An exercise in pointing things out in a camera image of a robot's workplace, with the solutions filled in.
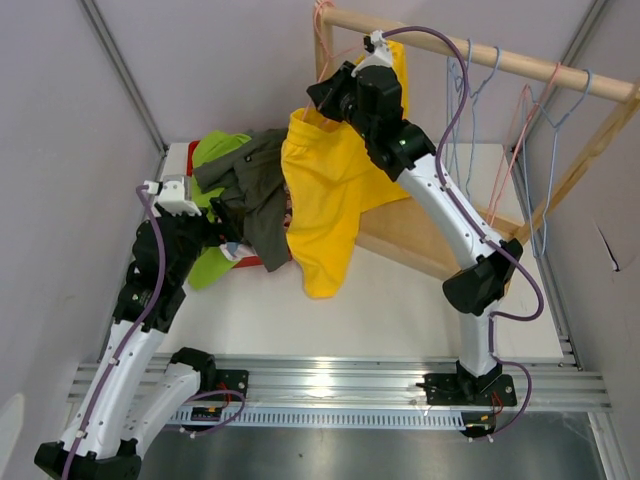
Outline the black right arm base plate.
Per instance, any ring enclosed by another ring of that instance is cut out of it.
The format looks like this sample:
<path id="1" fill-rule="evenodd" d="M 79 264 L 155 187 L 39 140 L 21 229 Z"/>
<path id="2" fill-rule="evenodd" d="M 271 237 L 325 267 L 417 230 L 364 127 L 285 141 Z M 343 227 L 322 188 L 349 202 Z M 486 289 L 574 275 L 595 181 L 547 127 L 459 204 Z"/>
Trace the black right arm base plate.
<path id="1" fill-rule="evenodd" d="M 514 407 L 518 403 L 513 379 L 506 374 L 463 379 L 456 374 L 430 373 L 415 386 L 424 391 L 432 406 L 490 407 L 497 400 L 498 406 Z"/>

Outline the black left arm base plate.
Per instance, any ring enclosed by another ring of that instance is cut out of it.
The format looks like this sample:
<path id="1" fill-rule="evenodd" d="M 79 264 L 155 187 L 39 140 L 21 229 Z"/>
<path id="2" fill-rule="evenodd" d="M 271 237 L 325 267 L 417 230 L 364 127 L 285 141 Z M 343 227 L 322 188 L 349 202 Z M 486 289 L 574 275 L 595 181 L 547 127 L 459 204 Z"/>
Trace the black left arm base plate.
<path id="1" fill-rule="evenodd" d="M 215 379 L 205 383 L 197 391 L 198 394 L 209 392 L 208 396 L 202 398 L 203 401 L 233 402 L 237 397 L 230 393 L 221 393 L 222 390 L 240 392 L 247 395 L 249 386 L 249 371 L 240 369 L 219 369 L 216 371 Z"/>

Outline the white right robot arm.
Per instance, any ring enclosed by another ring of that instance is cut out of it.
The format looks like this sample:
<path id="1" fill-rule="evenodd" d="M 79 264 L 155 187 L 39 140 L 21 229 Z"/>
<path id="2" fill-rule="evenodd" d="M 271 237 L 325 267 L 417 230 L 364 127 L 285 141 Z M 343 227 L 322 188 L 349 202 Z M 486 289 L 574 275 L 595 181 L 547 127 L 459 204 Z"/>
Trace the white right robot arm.
<path id="1" fill-rule="evenodd" d="M 322 116 L 349 124 L 363 139 L 372 163 L 426 211 L 460 267 L 442 289 L 459 313 L 462 352 L 455 373 L 425 376 L 428 402 L 490 405 L 504 389 L 502 368 L 489 349 L 490 315 L 504 297 L 522 246 L 483 226 L 473 206 L 460 198 L 435 158 L 435 145 L 405 119 L 402 86 L 392 68 L 359 69 L 346 62 L 307 93 Z"/>

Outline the blue hanger of olive shorts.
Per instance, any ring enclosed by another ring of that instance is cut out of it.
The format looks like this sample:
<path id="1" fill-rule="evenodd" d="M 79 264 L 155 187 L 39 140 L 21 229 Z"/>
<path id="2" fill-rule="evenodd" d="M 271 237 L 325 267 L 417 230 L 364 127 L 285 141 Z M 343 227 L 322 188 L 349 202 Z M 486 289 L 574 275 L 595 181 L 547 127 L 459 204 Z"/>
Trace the blue hanger of olive shorts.
<path id="1" fill-rule="evenodd" d="M 462 116 L 459 116 L 456 121 L 454 116 L 460 105 L 465 102 L 464 75 L 460 62 L 455 57 L 450 57 L 447 59 L 446 73 L 446 119 L 448 123 L 453 124 L 453 127 L 445 146 L 445 166 L 457 184 L 461 180 L 457 146 Z"/>

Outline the blue hanger of patterned shorts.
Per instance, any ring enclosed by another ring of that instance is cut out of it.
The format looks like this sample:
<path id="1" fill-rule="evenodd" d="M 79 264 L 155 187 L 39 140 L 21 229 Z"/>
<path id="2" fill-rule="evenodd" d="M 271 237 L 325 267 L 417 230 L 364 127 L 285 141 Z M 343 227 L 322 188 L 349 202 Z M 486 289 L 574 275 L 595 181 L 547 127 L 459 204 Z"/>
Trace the blue hanger of patterned shorts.
<path id="1" fill-rule="evenodd" d="M 473 169 L 475 164 L 475 151 L 476 151 L 476 134 L 477 134 L 477 104 L 480 96 L 482 95 L 486 85 L 493 79 L 495 76 L 500 62 L 502 58 L 502 49 L 499 46 L 494 47 L 496 52 L 496 60 L 492 67 L 491 73 L 484 78 L 479 86 L 472 90 L 469 94 L 469 99 L 471 101 L 471 121 L 472 121 L 472 136 L 471 136 L 471 147 L 470 147 L 470 157 L 469 157 L 469 167 L 467 171 L 467 178 L 464 185 L 465 196 L 468 200 L 471 200 L 471 182 L 473 178 Z"/>

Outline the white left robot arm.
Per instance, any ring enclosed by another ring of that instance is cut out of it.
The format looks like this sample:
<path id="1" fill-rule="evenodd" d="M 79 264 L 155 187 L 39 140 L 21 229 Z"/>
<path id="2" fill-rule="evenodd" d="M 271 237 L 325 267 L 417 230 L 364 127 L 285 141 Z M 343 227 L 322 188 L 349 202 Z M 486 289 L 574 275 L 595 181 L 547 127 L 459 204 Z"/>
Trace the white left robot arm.
<path id="1" fill-rule="evenodd" d="M 149 218 L 136 231 L 104 355 L 61 438 L 41 444 L 35 454 L 35 465 L 52 479 L 135 479 L 181 406 L 195 400 L 246 405 L 245 384 L 224 382 L 214 356 L 189 347 L 171 356 L 152 391 L 136 397 L 186 297 L 194 263 L 224 232 L 203 208 L 184 203 L 171 212 L 146 194 L 140 198 Z"/>

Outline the dark olive shorts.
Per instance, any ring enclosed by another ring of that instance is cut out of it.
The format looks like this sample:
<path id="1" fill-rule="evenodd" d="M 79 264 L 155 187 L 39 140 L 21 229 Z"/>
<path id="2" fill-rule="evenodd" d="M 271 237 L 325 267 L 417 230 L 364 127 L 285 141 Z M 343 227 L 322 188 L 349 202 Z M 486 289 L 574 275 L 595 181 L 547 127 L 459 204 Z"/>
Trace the dark olive shorts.
<path id="1" fill-rule="evenodd" d="M 217 188 L 240 191 L 250 203 L 278 187 L 286 193 L 281 153 L 287 130 L 277 128 L 244 134 L 251 136 L 248 143 L 195 168 L 195 179 L 202 192 Z"/>

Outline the pink hanger of green shorts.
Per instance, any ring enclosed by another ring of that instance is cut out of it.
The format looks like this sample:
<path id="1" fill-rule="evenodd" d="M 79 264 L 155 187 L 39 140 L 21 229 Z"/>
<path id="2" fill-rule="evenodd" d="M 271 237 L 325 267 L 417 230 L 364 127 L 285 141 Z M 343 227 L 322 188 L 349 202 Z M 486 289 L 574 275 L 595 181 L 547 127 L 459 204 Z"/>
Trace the pink hanger of green shorts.
<path id="1" fill-rule="evenodd" d="M 533 90 L 529 83 L 526 83 L 523 86 L 519 94 L 507 134 L 507 139 L 513 140 L 514 144 L 511 145 L 505 143 L 502 145 L 502 155 L 491 191 L 486 215 L 487 223 L 490 226 L 494 225 L 498 213 L 498 207 L 506 188 L 507 180 L 510 177 L 515 164 L 516 155 L 523 147 L 525 134 L 529 130 L 534 116 L 538 113 L 538 110 L 541 107 L 541 101 L 546 100 L 550 95 L 561 68 L 562 64 L 560 62 L 557 62 L 554 65 L 551 77 L 547 81 L 538 99 L 534 98 Z"/>

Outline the yellow shorts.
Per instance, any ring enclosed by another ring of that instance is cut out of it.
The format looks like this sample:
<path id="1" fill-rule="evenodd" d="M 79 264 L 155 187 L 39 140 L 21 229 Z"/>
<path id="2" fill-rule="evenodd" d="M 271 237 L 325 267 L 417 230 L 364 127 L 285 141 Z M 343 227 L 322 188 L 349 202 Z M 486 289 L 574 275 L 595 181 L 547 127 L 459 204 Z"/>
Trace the yellow shorts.
<path id="1" fill-rule="evenodd" d="M 313 107 L 290 114 L 281 167 L 292 208 L 286 239 L 305 293 L 330 298 L 346 278 L 361 214 L 409 194 L 370 161 L 348 124 Z"/>

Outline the pink hanger of yellow shorts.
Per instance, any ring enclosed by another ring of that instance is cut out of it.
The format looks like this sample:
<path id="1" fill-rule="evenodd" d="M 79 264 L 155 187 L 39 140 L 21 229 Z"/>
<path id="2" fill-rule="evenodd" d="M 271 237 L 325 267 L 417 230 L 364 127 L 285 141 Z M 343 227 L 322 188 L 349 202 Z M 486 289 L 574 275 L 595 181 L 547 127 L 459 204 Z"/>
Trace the pink hanger of yellow shorts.
<path id="1" fill-rule="evenodd" d="M 328 78 L 335 71 L 336 62 L 360 49 L 360 42 L 350 45 L 346 49 L 334 49 L 333 26 L 325 22 L 324 14 L 335 8 L 333 1 L 315 1 L 313 10 L 314 55 L 315 55 L 315 83 Z"/>

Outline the lime green shorts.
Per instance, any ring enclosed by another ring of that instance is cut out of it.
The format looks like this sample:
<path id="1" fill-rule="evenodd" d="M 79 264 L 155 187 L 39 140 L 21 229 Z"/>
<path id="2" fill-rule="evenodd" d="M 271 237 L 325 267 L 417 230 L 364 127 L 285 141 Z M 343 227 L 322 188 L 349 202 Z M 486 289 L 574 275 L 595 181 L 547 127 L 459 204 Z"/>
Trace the lime green shorts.
<path id="1" fill-rule="evenodd" d="M 244 133 L 229 134 L 216 130 L 206 135 L 198 143 L 191 156 L 192 200 L 198 207 L 209 207 L 209 200 L 219 197 L 224 189 L 217 188 L 211 192 L 203 193 L 195 179 L 195 168 L 218 160 L 250 140 L 251 136 Z M 188 276 L 188 284 L 193 290 L 203 290 L 227 274 L 236 264 L 237 261 L 227 259 L 219 247 L 206 248 L 194 263 Z"/>

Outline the pink patterned shorts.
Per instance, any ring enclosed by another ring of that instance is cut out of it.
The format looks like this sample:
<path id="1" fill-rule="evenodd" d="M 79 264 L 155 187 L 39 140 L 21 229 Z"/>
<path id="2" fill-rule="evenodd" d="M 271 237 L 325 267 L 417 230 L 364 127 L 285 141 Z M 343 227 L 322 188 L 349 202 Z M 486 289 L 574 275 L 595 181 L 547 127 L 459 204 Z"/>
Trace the pink patterned shorts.
<path id="1" fill-rule="evenodd" d="M 240 191 L 227 189 L 221 194 L 219 203 L 237 231 L 238 240 L 228 240 L 220 247 L 229 260 L 257 256 L 269 272 L 289 261 L 286 231 L 292 211 L 282 188 L 262 195 L 253 203 Z"/>

